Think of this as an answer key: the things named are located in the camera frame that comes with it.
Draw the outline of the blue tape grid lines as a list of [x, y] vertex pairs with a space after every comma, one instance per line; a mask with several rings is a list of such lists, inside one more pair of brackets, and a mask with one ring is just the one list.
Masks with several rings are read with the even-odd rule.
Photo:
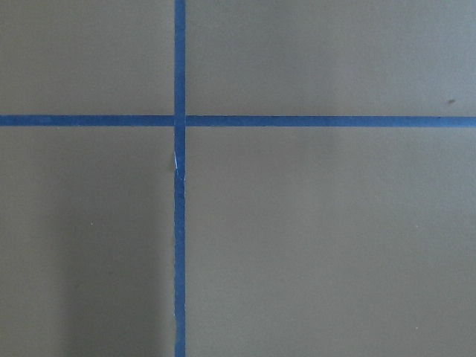
[[13, 115], [2, 126], [166, 126], [174, 130], [175, 356], [187, 355], [186, 129], [188, 127], [431, 127], [473, 128], [473, 116], [189, 115], [186, 109], [187, 3], [174, 3], [174, 112], [171, 115]]

